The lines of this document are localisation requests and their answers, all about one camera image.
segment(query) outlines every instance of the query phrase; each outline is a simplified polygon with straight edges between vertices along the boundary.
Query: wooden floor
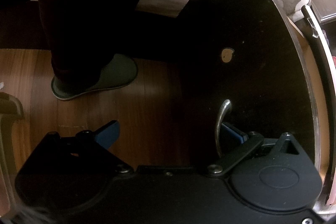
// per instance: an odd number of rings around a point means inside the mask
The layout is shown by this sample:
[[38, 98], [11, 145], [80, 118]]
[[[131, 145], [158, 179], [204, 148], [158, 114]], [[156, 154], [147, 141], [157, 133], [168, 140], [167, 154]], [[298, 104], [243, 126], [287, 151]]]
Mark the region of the wooden floor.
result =
[[45, 50], [0, 50], [1, 91], [17, 97], [25, 113], [12, 130], [18, 168], [47, 132], [73, 136], [114, 119], [121, 132], [110, 151], [134, 168], [189, 163], [175, 65], [137, 59], [139, 74], [129, 86], [60, 101], [50, 90], [50, 56]]

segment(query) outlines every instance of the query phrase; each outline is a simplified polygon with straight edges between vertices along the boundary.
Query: person's foot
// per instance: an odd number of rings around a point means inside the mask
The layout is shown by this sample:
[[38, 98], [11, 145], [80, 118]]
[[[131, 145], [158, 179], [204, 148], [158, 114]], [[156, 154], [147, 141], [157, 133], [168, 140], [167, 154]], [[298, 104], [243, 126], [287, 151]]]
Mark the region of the person's foot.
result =
[[51, 81], [51, 90], [56, 98], [70, 100], [92, 91], [122, 88], [133, 82], [137, 74], [138, 68], [133, 59], [123, 54], [115, 54], [111, 62], [101, 70], [98, 82], [92, 87], [81, 91], [72, 90], [70, 86], [66, 86], [65, 89], [64, 83], [54, 77]]

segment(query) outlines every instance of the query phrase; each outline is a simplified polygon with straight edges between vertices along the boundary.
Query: screw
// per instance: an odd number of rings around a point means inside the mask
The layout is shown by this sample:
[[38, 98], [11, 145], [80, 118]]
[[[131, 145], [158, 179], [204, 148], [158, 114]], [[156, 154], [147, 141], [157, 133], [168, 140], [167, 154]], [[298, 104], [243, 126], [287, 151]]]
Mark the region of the screw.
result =
[[208, 166], [208, 171], [212, 174], [218, 174], [220, 172], [223, 172], [223, 167], [221, 167], [220, 165], [211, 164]]
[[305, 218], [302, 220], [302, 224], [313, 224], [314, 221], [311, 218]]
[[130, 168], [127, 168], [125, 165], [123, 164], [119, 164], [116, 166], [115, 170], [119, 173], [119, 174], [127, 174], [129, 173], [131, 170]]

